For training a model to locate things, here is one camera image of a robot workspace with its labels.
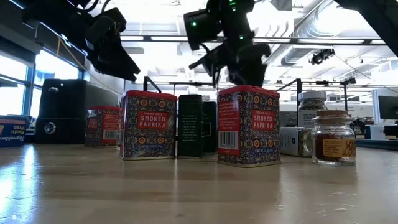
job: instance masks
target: black speaker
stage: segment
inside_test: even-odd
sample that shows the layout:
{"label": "black speaker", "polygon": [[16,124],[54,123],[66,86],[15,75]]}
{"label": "black speaker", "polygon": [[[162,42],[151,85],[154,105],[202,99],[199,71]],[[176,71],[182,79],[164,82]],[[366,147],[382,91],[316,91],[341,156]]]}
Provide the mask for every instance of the black speaker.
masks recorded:
{"label": "black speaker", "polygon": [[35,142],[84,144],[87,109],[116,106],[118,96],[86,80],[46,79],[40,97]]}

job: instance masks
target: ceiling pipe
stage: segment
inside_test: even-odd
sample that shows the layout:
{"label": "ceiling pipe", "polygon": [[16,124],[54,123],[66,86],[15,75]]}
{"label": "ceiling pipe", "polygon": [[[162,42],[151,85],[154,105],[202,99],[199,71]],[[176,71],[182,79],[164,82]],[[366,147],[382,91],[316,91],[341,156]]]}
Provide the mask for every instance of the ceiling pipe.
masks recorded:
{"label": "ceiling pipe", "polygon": [[[317,6],[315,6],[314,10],[310,12],[308,17],[301,23],[300,26],[296,28],[296,30],[292,33],[291,37],[300,37],[300,38],[320,38],[320,37],[336,37],[341,30],[325,30],[324,27],[319,27],[319,21],[321,19],[328,18],[320,18],[322,13],[328,7],[335,6],[333,0],[324,0]],[[316,49],[311,48],[293,48],[291,45],[281,45],[278,49],[274,51],[274,53],[267,59],[266,63],[268,64],[281,64],[283,66],[293,66],[295,65],[301,58],[305,57],[312,51]]]}

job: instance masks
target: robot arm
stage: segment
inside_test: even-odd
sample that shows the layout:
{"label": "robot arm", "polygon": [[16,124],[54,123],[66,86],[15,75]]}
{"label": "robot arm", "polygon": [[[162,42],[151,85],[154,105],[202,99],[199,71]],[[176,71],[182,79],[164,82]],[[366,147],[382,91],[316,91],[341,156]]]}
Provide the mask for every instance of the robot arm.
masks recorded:
{"label": "robot arm", "polygon": [[121,45],[120,32],[126,20],[116,8],[93,17],[87,6],[90,0],[11,0],[22,9],[22,21],[31,28],[39,23],[76,48],[100,73],[135,81],[138,66]]}
{"label": "robot arm", "polygon": [[203,65],[216,85],[216,74],[228,68],[228,78],[236,85],[262,86],[267,65],[263,58],[271,54],[267,44],[253,44],[254,32],[250,30],[246,14],[253,10],[255,0],[208,0],[206,9],[184,14],[185,30],[192,50],[204,42],[217,39],[223,31],[221,45],[208,51],[190,69]]}

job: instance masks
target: wooden table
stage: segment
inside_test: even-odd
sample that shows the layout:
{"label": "wooden table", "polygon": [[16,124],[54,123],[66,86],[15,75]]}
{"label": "wooden table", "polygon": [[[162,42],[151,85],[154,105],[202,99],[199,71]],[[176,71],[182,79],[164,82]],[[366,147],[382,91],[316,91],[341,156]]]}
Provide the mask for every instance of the wooden table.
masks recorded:
{"label": "wooden table", "polygon": [[310,159],[237,168],[122,161],[113,149],[0,149],[1,223],[398,223],[398,153],[358,149],[356,167]]}

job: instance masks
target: glass spice jar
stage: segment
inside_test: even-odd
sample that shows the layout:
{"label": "glass spice jar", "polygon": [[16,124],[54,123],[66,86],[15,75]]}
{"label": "glass spice jar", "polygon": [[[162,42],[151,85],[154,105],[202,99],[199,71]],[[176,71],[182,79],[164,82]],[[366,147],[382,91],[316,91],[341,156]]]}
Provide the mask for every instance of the glass spice jar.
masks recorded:
{"label": "glass spice jar", "polygon": [[339,166],[356,164],[355,133],[349,124],[352,118],[347,111],[317,111],[312,119],[313,161],[316,164]]}
{"label": "glass spice jar", "polygon": [[327,110],[325,91],[307,91],[298,95],[298,126],[313,128],[312,119],[318,110]]}

